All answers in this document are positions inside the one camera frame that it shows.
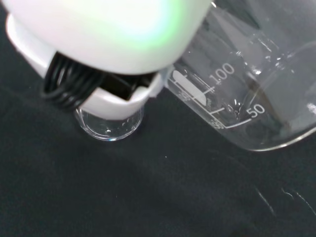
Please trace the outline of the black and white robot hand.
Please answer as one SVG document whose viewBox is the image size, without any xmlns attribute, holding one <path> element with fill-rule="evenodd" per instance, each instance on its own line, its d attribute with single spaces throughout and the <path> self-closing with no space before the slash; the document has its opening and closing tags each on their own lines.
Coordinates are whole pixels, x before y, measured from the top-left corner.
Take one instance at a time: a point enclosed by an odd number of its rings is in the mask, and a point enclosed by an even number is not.
<svg viewBox="0 0 316 237">
<path fill-rule="evenodd" d="M 156 97 L 208 0 L 3 0 L 6 34 L 40 75 L 41 98 L 123 120 Z"/>
</svg>

